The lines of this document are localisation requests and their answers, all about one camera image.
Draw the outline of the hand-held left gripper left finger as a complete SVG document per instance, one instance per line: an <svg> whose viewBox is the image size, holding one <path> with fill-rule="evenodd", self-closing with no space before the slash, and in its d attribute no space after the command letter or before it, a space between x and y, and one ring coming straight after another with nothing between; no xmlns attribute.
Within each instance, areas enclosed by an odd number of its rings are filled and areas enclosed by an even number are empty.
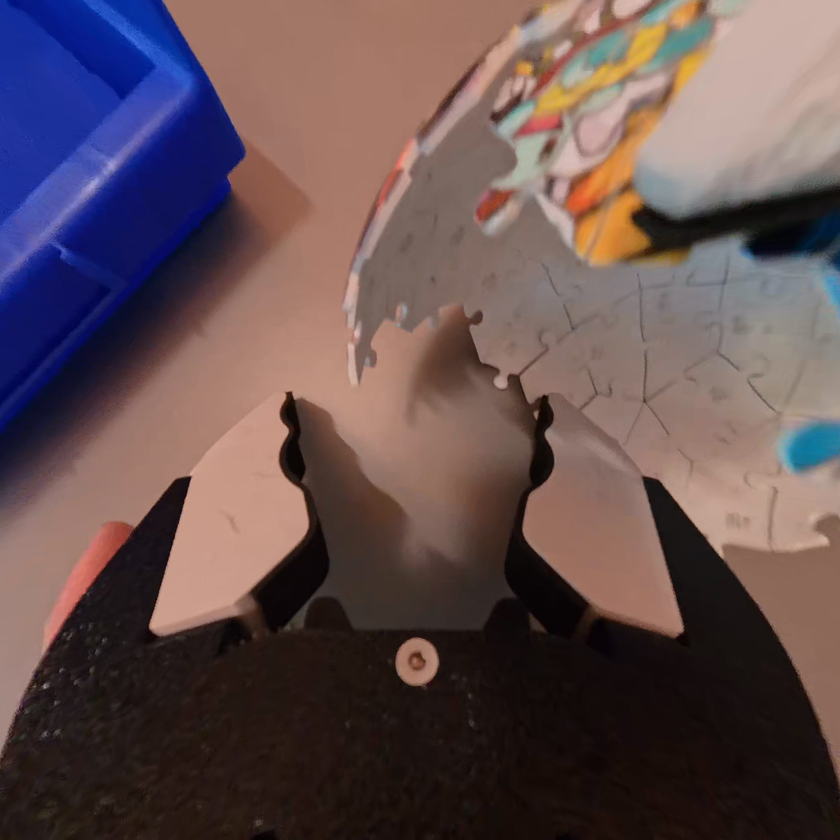
<svg viewBox="0 0 840 840"><path fill-rule="evenodd" d="M294 395L259 404L192 470L150 631L166 637L235 620L252 634L289 624L329 571Z"/></svg>

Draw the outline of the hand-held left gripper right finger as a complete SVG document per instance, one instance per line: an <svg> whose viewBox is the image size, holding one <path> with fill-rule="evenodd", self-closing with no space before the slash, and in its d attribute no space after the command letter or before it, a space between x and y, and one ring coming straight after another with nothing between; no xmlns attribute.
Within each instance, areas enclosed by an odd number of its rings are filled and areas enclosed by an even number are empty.
<svg viewBox="0 0 840 840"><path fill-rule="evenodd" d="M561 395L540 397L528 485L505 559L541 629L585 639L598 622L678 639L685 630L641 471Z"/></svg>

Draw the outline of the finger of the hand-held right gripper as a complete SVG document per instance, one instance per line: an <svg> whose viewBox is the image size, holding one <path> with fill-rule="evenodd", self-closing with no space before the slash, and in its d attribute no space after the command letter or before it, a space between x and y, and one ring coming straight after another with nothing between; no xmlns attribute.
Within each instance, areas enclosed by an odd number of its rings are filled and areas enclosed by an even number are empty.
<svg viewBox="0 0 840 840"><path fill-rule="evenodd" d="M708 54L635 160L650 254L730 235L760 257L838 237L839 2L706 2Z"/></svg>

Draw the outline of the colourful cartoon puzzle ball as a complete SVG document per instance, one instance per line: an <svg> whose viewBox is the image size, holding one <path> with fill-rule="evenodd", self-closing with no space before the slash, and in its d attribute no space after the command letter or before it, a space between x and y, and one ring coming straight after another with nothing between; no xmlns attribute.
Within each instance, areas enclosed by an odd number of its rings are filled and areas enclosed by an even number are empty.
<svg viewBox="0 0 840 840"><path fill-rule="evenodd" d="M712 34L706 1L556 2L480 53L371 207L349 377L384 321L459 305L498 387L562 396L717 549L809 550L838 516L838 237L650 254L633 221L637 153Z"/></svg>

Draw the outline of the pink object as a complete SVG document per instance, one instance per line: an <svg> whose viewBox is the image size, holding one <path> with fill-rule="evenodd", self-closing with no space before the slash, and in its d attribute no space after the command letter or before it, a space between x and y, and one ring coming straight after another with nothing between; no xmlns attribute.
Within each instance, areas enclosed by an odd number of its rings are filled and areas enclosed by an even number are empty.
<svg viewBox="0 0 840 840"><path fill-rule="evenodd" d="M133 527L124 521L108 521L93 536L68 575L45 622L41 654L47 651L68 615L126 543L132 530Z"/></svg>

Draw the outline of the blue plastic bin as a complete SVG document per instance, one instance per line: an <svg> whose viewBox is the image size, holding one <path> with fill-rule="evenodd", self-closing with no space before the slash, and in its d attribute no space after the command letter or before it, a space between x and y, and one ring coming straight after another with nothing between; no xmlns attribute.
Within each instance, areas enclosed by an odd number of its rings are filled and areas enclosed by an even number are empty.
<svg viewBox="0 0 840 840"><path fill-rule="evenodd" d="M1 428L217 210L244 158L164 2L2 2Z"/></svg>

